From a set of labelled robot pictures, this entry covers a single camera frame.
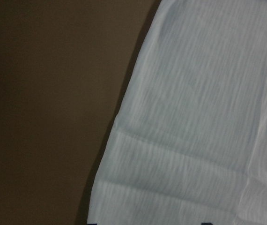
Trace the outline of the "light blue button shirt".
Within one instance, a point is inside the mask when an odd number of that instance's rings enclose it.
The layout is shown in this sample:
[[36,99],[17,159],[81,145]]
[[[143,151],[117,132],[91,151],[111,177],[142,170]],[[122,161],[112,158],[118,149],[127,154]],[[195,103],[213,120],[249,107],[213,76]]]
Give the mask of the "light blue button shirt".
[[267,225],[267,0],[163,0],[88,224]]

